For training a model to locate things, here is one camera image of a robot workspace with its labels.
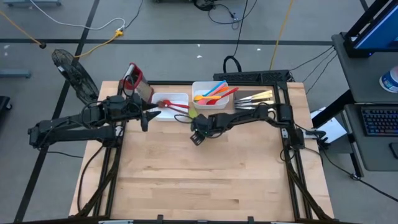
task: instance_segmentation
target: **yellow spoon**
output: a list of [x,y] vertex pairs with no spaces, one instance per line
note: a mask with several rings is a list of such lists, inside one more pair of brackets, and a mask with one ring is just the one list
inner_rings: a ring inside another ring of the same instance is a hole
[[199,101],[199,100],[218,100],[220,98],[221,98],[221,96],[196,95],[193,100],[195,100],[195,101]]

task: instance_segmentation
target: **blue screen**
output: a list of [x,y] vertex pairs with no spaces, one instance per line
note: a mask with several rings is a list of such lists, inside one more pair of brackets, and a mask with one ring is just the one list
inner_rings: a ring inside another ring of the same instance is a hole
[[354,48],[398,49],[398,6],[395,5]]

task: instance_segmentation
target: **yellow cable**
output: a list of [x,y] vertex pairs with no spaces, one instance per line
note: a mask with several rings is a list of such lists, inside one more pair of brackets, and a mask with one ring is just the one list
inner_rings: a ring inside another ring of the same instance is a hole
[[2,16],[4,16],[15,28],[19,29],[19,31],[21,31],[22,33],[24,33],[27,37],[29,37],[31,40],[33,40],[36,44],[42,45],[42,43],[40,43],[38,40],[36,40],[35,38],[33,38],[31,35],[29,35],[26,31],[24,31],[22,28],[20,28],[14,21],[12,21],[10,18],[8,18],[7,15],[5,15],[4,12],[2,12],[2,10],[0,10],[0,14]]
[[118,38],[118,37],[120,37],[120,36],[122,36],[122,35],[123,35],[123,32],[122,32],[122,31],[116,30],[115,35],[114,35],[111,39],[109,39],[107,42],[105,42],[105,43],[103,43],[103,44],[99,44],[99,45],[93,47],[91,50],[87,51],[86,53],[81,54],[81,55],[76,55],[76,56],[74,56],[74,57],[75,57],[75,58],[80,58],[80,57],[86,56],[86,55],[92,53],[93,51],[95,51],[97,48],[107,45],[108,43],[112,42],[114,39],[116,39],[116,38]]
[[278,39],[276,40],[276,44],[275,44],[275,47],[274,47],[274,53],[272,54],[272,58],[271,58],[271,64],[269,65],[269,70],[272,70],[272,66],[274,66],[274,59],[275,59],[275,55],[276,55],[276,50],[278,48],[279,40],[282,37],[282,33],[284,32],[284,28],[285,28],[287,19],[289,18],[290,10],[292,9],[292,6],[293,6],[293,1],[294,0],[290,0],[289,8],[287,10],[284,22],[282,24],[282,27],[280,27],[279,36],[278,36]]

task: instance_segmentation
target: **black fan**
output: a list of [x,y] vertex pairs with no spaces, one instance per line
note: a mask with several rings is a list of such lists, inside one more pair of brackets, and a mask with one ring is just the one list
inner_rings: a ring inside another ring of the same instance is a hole
[[84,104],[98,99],[99,91],[90,75],[80,63],[72,63],[73,55],[66,50],[56,49],[51,55],[55,66],[75,89],[76,96]]

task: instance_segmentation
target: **computer monitor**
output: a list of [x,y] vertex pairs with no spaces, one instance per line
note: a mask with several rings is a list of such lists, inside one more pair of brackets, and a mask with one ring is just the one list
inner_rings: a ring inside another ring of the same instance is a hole
[[350,57],[398,52],[398,1],[376,0],[344,35]]

